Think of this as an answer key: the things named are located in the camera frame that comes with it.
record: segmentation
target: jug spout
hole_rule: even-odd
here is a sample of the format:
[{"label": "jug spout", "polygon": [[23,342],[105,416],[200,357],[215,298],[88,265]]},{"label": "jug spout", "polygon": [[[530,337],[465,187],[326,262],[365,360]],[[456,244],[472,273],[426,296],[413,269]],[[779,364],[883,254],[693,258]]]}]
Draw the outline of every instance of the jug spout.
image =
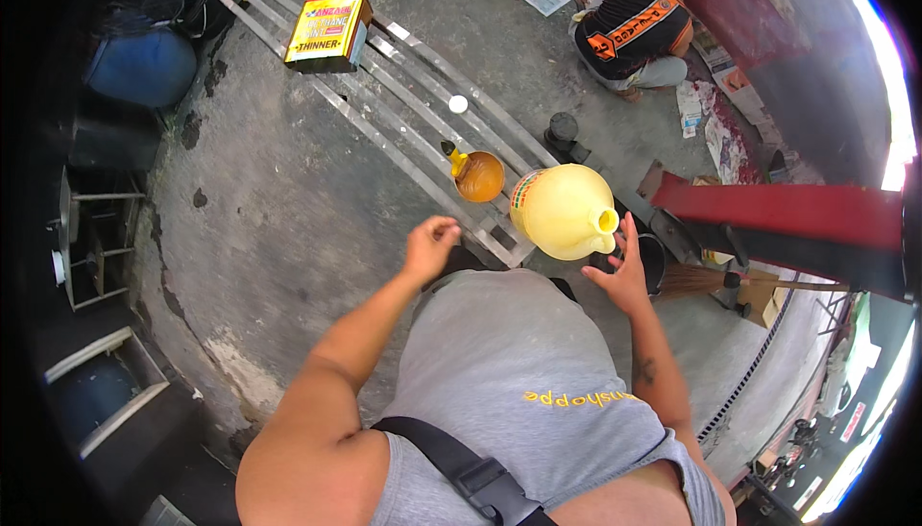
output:
[{"label": "jug spout", "polygon": [[615,230],[618,229],[618,213],[614,208],[595,208],[589,214],[589,223],[595,232],[592,247],[596,252],[609,254],[615,249]]}]

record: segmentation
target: white bottle cap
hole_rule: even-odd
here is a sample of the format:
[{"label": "white bottle cap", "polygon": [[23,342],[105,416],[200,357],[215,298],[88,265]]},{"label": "white bottle cap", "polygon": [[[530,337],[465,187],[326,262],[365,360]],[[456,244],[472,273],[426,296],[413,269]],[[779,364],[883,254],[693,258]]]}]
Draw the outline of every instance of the white bottle cap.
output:
[{"label": "white bottle cap", "polygon": [[448,100],[448,109],[455,114],[464,114],[467,110],[467,98],[463,95],[453,95],[452,99]]}]

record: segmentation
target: hand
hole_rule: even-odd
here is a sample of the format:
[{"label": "hand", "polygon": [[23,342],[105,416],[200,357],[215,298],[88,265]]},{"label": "hand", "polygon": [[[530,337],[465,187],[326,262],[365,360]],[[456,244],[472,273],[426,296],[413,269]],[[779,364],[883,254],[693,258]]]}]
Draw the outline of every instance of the hand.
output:
[{"label": "hand", "polygon": [[445,267],[459,235],[461,228],[455,218],[432,216],[423,221],[407,236],[407,261],[400,273],[422,287]]},{"label": "hand", "polygon": [[634,225],[630,212],[621,220],[620,227],[624,237],[616,233],[615,243],[624,252],[624,260],[608,256],[608,263],[615,267],[615,273],[609,274],[592,266],[583,266],[582,275],[605,290],[608,298],[631,318],[638,311],[650,306],[650,297],[646,292],[646,277],[643,275],[643,263],[640,261],[637,226]]}]

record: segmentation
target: blue container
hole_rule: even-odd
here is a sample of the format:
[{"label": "blue container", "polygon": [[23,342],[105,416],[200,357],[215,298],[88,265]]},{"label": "blue container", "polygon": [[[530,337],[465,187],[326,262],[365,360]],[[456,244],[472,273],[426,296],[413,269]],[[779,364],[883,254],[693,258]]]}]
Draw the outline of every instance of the blue container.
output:
[{"label": "blue container", "polygon": [[102,40],[83,82],[109,97],[148,107],[179,102],[195,77],[195,51],[168,29]]}]

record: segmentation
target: metal grate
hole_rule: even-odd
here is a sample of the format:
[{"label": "metal grate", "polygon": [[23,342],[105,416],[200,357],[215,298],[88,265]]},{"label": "metal grate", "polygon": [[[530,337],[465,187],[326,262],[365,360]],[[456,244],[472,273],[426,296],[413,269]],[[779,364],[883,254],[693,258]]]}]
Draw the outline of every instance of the metal grate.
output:
[{"label": "metal grate", "polygon": [[[284,57],[304,0],[220,1],[277,56]],[[558,162],[489,95],[400,25],[376,13],[365,42],[358,73],[303,78],[454,216],[470,237],[506,266],[519,266],[535,245],[509,220],[515,181]],[[448,112],[453,94],[463,94],[470,102],[460,117]],[[424,102],[421,95],[434,102]],[[408,111],[420,130],[404,119]],[[452,122],[469,133],[462,135]],[[399,144],[387,138],[388,130],[395,132],[393,139]],[[460,151],[495,153],[506,169],[501,195],[488,204],[472,204],[457,196],[451,164],[436,147],[441,139],[454,141]],[[437,171],[434,180],[427,170]],[[497,240],[491,233],[497,227],[510,239]]]},{"label": "metal grate", "polygon": [[[801,273],[798,272],[795,274],[793,280],[796,281],[801,277]],[[730,410],[730,406],[737,400],[740,394],[743,392],[743,388],[746,387],[746,384],[749,383],[752,374],[755,373],[755,369],[759,366],[759,362],[762,361],[762,358],[765,356],[765,352],[768,350],[768,347],[771,345],[772,340],[775,339],[775,334],[778,332],[778,328],[781,326],[781,319],[785,316],[785,313],[788,312],[788,305],[791,302],[791,296],[794,295],[794,290],[788,290],[788,295],[785,297],[785,302],[781,305],[781,310],[778,312],[778,317],[775,319],[775,323],[772,324],[770,330],[768,330],[768,335],[765,336],[765,342],[763,342],[762,347],[759,349],[759,353],[755,355],[755,359],[752,360],[752,364],[746,374],[743,375],[743,379],[737,384],[736,388],[733,390],[732,394],[729,395],[727,401],[724,402],[724,405],[720,407],[720,410],[717,411],[717,414],[711,418],[711,421],[707,423],[707,426],[698,434],[698,442],[703,442],[707,436],[714,431],[715,428],[720,424],[721,420],[724,419],[724,416],[727,415],[727,412]]]}]

